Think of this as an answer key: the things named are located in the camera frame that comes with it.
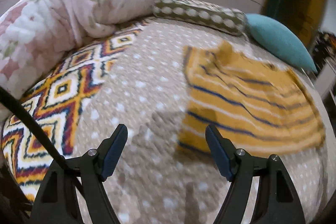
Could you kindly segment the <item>colourful geometric patterned blanket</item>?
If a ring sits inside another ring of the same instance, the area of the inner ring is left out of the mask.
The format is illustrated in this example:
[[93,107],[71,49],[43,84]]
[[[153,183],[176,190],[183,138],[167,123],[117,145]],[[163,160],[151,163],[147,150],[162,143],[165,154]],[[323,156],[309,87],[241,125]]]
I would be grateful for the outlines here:
[[[86,106],[148,23],[146,18],[120,24],[112,36],[67,52],[23,95],[22,106],[65,158],[74,152],[76,130]],[[1,148],[15,186],[32,203],[52,157],[14,114],[1,125]]]

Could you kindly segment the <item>pink floral duvet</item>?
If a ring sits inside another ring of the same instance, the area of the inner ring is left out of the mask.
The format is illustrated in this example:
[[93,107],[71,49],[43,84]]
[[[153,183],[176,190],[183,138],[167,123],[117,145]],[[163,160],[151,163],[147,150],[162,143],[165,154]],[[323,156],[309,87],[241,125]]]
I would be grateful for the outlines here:
[[20,0],[1,16],[1,87],[19,99],[64,53],[151,13],[155,0]]

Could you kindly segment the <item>teal cushion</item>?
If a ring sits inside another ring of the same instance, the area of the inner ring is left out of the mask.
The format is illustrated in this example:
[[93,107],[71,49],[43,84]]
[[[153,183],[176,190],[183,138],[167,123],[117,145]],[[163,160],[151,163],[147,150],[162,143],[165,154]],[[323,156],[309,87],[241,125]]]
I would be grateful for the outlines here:
[[246,19],[252,38],[267,51],[293,67],[317,72],[306,47],[285,25],[260,14],[247,14]]

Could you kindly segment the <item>mustard striped knit sweater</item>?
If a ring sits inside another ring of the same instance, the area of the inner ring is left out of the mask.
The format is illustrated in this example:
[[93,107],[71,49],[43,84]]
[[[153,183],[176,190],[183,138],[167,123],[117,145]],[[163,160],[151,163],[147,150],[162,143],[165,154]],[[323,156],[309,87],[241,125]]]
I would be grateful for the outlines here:
[[184,47],[183,70],[188,99],[178,136],[181,145],[209,152],[209,125],[254,156],[323,145],[322,117],[292,69],[250,59],[222,42],[210,50]]

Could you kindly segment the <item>beige white-dotted bedspread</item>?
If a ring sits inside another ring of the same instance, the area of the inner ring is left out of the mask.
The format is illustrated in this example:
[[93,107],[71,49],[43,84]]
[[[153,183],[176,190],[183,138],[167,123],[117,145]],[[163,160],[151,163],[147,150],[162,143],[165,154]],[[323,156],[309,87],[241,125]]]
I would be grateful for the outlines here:
[[82,155],[118,124],[128,139],[104,182],[121,223],[213,223],[230,187],[208,155],[178,145],[188,101],[183,47],[215,48],[223,40],[247,57],[287,69],[253,40],[203,26],[151,19],[117,60],[86,106],[74,152]]

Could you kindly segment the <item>brown wooden door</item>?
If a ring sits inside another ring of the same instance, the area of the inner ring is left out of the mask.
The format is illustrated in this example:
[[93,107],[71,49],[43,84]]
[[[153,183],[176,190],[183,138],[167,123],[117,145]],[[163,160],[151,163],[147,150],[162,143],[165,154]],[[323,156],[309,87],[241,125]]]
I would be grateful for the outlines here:
[[288,27],[310,49],[325,6],[326,0],[266,0],[262,14]]

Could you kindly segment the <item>olive white-dotted bolster pillow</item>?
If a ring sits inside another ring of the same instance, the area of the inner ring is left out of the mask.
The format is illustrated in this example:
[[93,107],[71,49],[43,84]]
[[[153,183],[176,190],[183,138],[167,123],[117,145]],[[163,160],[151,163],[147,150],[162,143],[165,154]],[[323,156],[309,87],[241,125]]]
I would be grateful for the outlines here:
[[238,10],[197,0],[155,0],[153,14],[213,28],[233,36],[243,34],[246,15]]

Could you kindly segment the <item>cluttered white shelf unit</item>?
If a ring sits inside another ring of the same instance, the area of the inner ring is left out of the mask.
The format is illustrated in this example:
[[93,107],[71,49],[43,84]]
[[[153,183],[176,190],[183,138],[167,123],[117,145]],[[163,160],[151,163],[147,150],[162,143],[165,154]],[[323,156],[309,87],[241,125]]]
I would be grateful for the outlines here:
[[314,73],[314,87],[324,100],[330,91],[335,90],[335,34],[317,32],[312,57],[317,69]]

